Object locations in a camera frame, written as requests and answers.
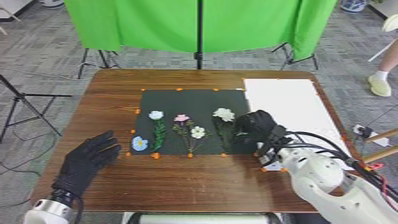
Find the white board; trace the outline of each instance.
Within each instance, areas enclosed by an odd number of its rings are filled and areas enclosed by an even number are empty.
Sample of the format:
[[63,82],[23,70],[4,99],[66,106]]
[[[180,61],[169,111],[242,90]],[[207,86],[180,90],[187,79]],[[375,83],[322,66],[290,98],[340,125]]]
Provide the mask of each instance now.
[[[350,155],[310,79],[246,79],[246,97],[253,112],[267,111],[278,124],[290,131],[306,131],[322,135]],[[308,143],[333,149],[331,145],[317,138],[302,138]],[[343,162],[340,165],[343,169],[350,169]],[[281,165],[274,164],[267,169],[281,170]]]

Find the green screen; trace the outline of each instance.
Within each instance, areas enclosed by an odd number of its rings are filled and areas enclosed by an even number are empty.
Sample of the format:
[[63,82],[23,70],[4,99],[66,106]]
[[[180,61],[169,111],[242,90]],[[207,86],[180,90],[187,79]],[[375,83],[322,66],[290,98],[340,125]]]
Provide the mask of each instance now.
[[[66,0],[86,48],[198,51],[198,0]],[[336,0],[205,0],[205,52],[288,42],[313,55]]]

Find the yellow sneaker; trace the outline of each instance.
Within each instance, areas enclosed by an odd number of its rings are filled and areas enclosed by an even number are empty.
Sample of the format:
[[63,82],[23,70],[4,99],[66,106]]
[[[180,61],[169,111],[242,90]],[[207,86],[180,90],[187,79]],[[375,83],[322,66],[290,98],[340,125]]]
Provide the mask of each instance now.
[[370,76],[368,82],[370,82],[370,87],[372,87],[370,90],[375,93],[375,95],[390,97],[391,96],[391,86],[390,86],[388,81],[375,79],[375,77]]

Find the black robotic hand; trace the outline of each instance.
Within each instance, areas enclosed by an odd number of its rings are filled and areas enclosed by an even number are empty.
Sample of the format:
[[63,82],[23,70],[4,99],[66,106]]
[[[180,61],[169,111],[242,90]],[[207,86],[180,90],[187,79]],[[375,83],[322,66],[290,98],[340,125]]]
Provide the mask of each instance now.
[[54,189],[63,189],[82,198],[98,171],[118,158],[121,146],[114,138],[114,131],[107,131],[93,139],[87,139],[77,149],[66,155]]
[[272,130],[278,127],[278,122],[270,114],[258,110],[256,112],[246,114],[237,119],[235,129],[237,133],[244,133],[237,136],[237,141],[244,143],[265,142],[272,135]]

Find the orange marker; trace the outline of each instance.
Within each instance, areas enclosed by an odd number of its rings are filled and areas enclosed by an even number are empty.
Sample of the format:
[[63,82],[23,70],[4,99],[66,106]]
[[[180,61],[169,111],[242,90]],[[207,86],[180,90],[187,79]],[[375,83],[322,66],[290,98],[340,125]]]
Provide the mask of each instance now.
[[160,153],[155,152],[153,155],[151,155],[153,159],[160,159]]

